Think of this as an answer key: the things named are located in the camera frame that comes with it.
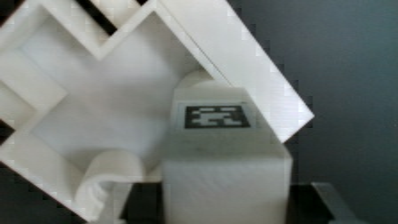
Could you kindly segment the translucent gripper left finger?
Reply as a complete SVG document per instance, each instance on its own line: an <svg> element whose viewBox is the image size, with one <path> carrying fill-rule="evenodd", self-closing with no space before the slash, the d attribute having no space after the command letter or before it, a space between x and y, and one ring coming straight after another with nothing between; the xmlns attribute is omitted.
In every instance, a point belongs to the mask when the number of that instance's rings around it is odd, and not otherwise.
<svg viewBox="0 0 398 224"><path fill-rule="evenodd" d="M123 211L132 191L132 183L116 183L105 201L98 224L126 224Z"/></svg>

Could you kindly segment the translucent gripper right finger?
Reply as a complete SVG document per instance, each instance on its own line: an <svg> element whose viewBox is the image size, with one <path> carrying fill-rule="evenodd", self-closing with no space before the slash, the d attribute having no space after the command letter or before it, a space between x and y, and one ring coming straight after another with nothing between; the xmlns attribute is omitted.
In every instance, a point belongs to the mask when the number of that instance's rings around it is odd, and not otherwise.
<svg viewBox="0 0 398 224"><path fill-rule="evenodd" d="M320 196L322 203L332 215L329 224L364 224L364 221L357 218L354 211L347 205L343 197L331 183L313 182L316 194Z"/></svg>

